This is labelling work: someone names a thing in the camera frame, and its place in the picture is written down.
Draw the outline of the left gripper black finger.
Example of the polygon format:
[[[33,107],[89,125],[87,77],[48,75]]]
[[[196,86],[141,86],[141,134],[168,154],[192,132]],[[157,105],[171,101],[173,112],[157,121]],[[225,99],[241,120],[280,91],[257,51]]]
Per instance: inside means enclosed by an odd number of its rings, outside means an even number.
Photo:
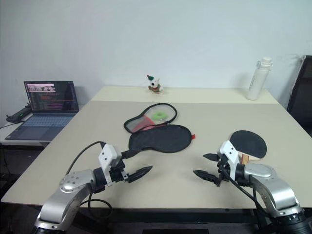
[[[140,153],[140,150],[134,149],[134,150],[127,150],[121,153],[121,159],[129,159],[131,157],[134,157]]]
[[[147,166],[147,167],[143,167],[141,169],[136,170],[135,173],[131,174],[131,175],[127,175],[127,179],[126,181],[128,183],[132,183],[140,178],[142,178],[143,176],[145,176],[153,167],[152,166]]]

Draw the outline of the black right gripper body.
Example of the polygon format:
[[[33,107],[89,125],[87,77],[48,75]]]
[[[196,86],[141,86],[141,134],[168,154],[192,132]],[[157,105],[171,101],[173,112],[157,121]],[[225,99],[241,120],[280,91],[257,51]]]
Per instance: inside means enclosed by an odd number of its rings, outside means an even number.
[[[228,164],[228,160],[225,157],[217,156],[217,167],[219,176],[216,179],[215,184],[217,187],[220,187],[222,181],[230,181],[230,165]]]

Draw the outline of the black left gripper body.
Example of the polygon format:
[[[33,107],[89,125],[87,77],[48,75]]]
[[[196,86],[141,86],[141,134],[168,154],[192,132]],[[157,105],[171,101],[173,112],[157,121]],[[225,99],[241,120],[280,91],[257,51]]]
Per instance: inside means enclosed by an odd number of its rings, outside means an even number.
[[[112,182],[128,181],[128,174],[125,172],[125,164],[123,160],[120,160],[116,166],[111,167],[109,173]]]

